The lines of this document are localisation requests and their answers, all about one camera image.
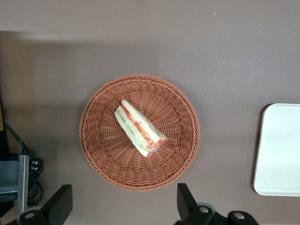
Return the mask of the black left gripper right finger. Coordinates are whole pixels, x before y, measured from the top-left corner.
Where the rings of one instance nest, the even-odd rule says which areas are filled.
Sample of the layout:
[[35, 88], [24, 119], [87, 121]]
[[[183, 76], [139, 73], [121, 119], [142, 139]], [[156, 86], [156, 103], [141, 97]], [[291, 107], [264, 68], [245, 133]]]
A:
[[225, 217], [211, 204], [196, 202], [186, 183], [177, 184], [177, 210], [176, 225], [225, 225]]

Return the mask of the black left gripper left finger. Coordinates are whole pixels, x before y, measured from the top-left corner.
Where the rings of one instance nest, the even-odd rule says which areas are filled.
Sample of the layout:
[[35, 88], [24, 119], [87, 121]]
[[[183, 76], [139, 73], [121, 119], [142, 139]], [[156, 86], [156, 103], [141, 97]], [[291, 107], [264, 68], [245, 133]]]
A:
[[72, 185], [62, 185], [39, 210], [23, 213], [17, 225], [63, 225], [73, 209]]

